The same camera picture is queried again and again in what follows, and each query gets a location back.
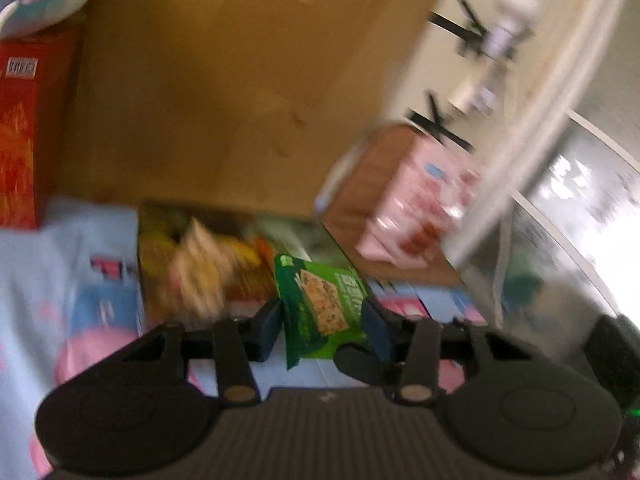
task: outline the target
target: glass panel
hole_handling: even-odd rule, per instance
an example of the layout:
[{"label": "glass panel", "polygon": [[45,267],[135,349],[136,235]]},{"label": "glass panel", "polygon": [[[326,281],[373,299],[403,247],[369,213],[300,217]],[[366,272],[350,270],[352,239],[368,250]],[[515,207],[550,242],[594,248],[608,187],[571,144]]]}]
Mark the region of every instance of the glass panel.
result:
[{"label": "glass panel", "polygon": [[587,276],[518,205],[503,304],[504,329],[558,360],[583,345],[598,316],[610,314]]},{"label": "glass panel", "polygon": [[640,160],[640,0],[626,0],[607,53],[576,111]]},{"label": "glass panel", "polygon": [[640,174],[571,122],[528,199],[594,265],[620,312],[640,325]]}]

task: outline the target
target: green object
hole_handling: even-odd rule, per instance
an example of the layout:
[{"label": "green object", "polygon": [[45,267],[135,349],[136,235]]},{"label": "green object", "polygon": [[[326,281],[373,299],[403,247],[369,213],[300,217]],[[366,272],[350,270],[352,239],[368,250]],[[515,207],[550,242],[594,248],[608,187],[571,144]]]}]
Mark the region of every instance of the green object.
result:
[{"label": "green object", "polygon": [[360,310],[367,293],[355,270],[279,254],[275,277],[285,306],[287,370],[301,357],[331,359],[338,346],[363,341]]}]

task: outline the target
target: cracker image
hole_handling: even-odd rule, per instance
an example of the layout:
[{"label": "cracker image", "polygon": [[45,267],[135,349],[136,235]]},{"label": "cracker image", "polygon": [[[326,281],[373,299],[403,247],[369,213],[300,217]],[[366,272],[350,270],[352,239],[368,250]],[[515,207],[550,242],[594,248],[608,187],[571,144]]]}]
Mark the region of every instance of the cracker image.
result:
[{"label": "cracker image", "polygon": [[318,332],[321,335],[330,335],[349,328],[342,313],[338,289],[333,283],[308,270],[300,270],[299,283],[314,311]]}]

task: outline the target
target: brown wooden surface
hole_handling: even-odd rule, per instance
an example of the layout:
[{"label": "brown wooden surface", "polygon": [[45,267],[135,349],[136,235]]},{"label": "brown wooden surface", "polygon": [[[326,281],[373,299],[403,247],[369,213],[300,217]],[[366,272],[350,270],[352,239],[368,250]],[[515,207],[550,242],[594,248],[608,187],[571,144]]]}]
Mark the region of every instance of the brown wooden surface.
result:
[{"label": "brown wooden surface", "polygon": [[417,130],[405,124],[383,127],[345,179],[322,215],[322,224],[364,276],[382,281],[462,286],[456,269],[439,253],[424,269],[400,269],[387,262],[371,262],[355,249],[367,219],[375,213],[401,161],[411,151]]},{"label": "brown wooden surface", "polygon": [[435,0],[91,0],[61,191],[306,215]]}]

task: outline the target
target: pink snack bag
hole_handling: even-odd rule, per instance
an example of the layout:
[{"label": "pink snack bag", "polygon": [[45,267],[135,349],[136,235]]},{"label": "pink snack bag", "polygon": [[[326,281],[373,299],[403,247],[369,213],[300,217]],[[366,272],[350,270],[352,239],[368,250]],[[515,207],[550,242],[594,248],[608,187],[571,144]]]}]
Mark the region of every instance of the pink snack bag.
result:
[{"label": "pink snack bag", "polygon": [[417,137],[356,249],[367,260],[426,267],[460,224],[478,179],[467,152]]}]

